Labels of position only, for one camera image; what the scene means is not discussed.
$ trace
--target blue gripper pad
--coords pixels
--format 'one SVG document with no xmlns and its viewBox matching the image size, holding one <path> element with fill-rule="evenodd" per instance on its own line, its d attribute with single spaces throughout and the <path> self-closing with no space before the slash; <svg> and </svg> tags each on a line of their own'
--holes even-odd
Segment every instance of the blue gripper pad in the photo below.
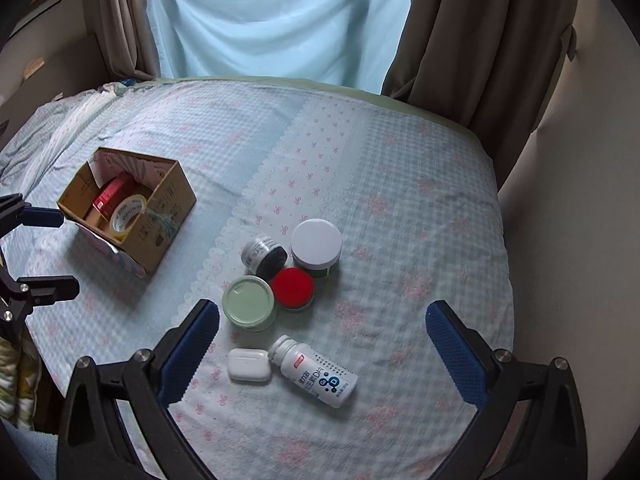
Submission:
<svg viewBox="0 0 640 480">
<path fill-rule="evenodd" d="M 218 306 L 207 301 L 160 370 L 158 401 L 162 406 L 182 399 L 219 326 Z"/>
<path fill-rule="evenodd" d="M 462 399 L 475 405 L 479 410 L 488 398 L 486 373 L 439 303 L 435 301 L 427 307 L 425 316 L 427 334 L 433 341 Z"/>
</svg>

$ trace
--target open cardboard box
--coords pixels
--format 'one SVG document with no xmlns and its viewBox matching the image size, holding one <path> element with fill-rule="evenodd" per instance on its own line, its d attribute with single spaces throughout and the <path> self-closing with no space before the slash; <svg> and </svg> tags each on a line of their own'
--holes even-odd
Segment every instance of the open cardboard box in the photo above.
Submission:
<svg viewBox="0 0 640 480">
<path fill-rule="evenodd" d="M 84 218 L 100 188 L 125 172 L 153 190 L 146 207 L 122 240 L 88 224 Z M 153 272 L 196 202 L 196 196 L 180 163 L 170 158 L 98 148 L 78 170 L 58 199 L 65 216 L 78 224 L 92 245 L 130 272 Z"/>
</svg>

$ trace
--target screw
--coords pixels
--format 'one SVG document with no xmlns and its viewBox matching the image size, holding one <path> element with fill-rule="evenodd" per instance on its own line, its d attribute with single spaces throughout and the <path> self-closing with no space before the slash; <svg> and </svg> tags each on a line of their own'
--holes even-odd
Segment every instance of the screw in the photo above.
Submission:
<svg viewBox="0 0 640 480">
<path fill-rule="evenodd" d="M 511 361 L 511 352 L 505 350 L 504 348 L 498 348 L 495 351 L 495 358 L 498 359 L 501 363 L 508 363 Z"/>
<path fill-rule="evenodd" d="M 556 357 L 554 359 L 554 365 L 558 370 L 566 370 L 569 367 L 569 363 L 562 357 Z"/>
<path fill-rule="evenodd" d="M 89 356 L 84 356 L 76 361 L 76 366 L 78 368 L 87 368 L 91 364 L 91 358 Z"/>
<path fill-rule="evenodd" d="M 150 357 L 151 350 L 148 350 L 146 348 L 143 348 L 142 350 L 136 350 L 136 352 L 133 354 L 133 358 L 139 363 L 146 363 L 147 361 L 149 361 Z"/>
</svg>

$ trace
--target picture frame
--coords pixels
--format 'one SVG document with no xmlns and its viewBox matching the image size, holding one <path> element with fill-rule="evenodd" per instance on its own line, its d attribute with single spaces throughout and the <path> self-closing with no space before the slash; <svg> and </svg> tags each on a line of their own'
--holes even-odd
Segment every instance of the picture frame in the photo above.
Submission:
<svg viewBox="0 0 640 480">
<path fill-rule="evenodd" d="M 20 21 L 15 25 L 10 38 L 17 34 L 24 27 L 40 16 L 46 10 L 60 3 L 60 0 L 32 0 L 29 7 L 25 9 Z"/>
</svg>

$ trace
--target bed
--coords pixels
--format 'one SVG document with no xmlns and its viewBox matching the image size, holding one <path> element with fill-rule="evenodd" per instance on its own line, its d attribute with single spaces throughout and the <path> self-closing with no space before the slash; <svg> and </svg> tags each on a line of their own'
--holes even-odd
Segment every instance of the bed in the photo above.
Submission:
<svg viewBox="0 0 640 480">
<path fill-rule="evenodd" d="M 72 274 L 80 296 L 36 308 L 33 340 L 64 393 L 73 366 L 152 348 L 200 298 L 219 303 L 258 233 L 285 247 L 321 217 L 342 231 L 339 272 L 312 309 L 244 333 L 223 319 L 170 411 L 221 479 L 427 478 L 467 427 L 466 405 L 428 340 L 446 300 L 492 348 L 511 349 L 513 300 L 491 160 L 464 128 L 363 91 L 274 78 L 108 84 L 39 108 L 0 153 L 0 194 L 55 206 L 99 146 L 176 158 L 197 196 L 158 270 L 139 278 L 71 222 L 0 243 L 14 276 Z M 233 383 L 225 357 L 287 333 L 360 379 L 340 410 L 274 374 Z M 161 476 L 130 413 L 145 468 Z"/>
</svg>

